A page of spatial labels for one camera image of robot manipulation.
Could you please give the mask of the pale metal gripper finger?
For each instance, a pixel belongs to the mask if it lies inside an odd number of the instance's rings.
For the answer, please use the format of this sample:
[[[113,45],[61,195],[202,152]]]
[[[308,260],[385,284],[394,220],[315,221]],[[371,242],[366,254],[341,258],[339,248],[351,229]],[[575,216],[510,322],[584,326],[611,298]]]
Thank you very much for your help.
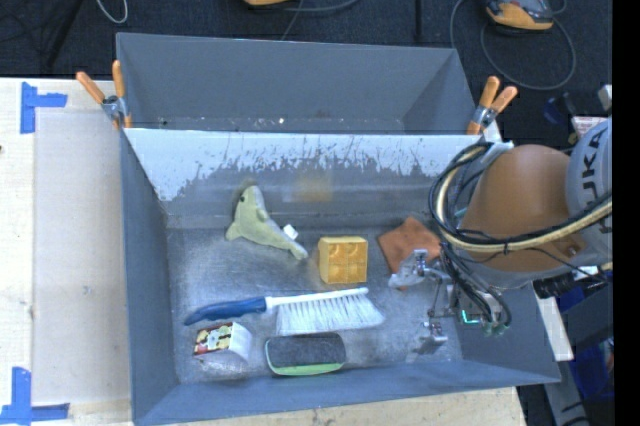
[[[398,270],[392,273],[388,286],[392,289],[406,289],[425,280],[439,280],[440,275],[428,261],[429,252],[426,249],[415,249],[404,259]]]
[[[405,361],[414,363],[423,355],[432,355],[447,341],[448,336],[444,333],[441,321],[435,319],[423,321],[409,342]]]

